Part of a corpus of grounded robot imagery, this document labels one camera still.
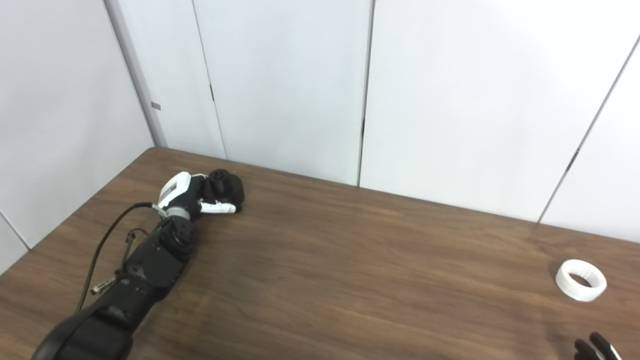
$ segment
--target wooden table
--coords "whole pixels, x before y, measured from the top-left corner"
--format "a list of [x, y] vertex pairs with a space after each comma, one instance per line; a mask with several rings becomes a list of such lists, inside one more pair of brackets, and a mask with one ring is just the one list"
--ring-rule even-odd
[[[179, 171], [226, 168], [235, 215], [202, 216], [195, 258], [135, 335], [130, 359], [565, 359], [600, 331], [640, 359], [640, 245], [512, 218], [151, 149], [0, 277], [0, 359], [28, 359], [75, 308], [100, 237]], [[109, 277], [114, 232], [94, 282]], [[559, 264], [600, 267], [609, 288], [580, 303]]]

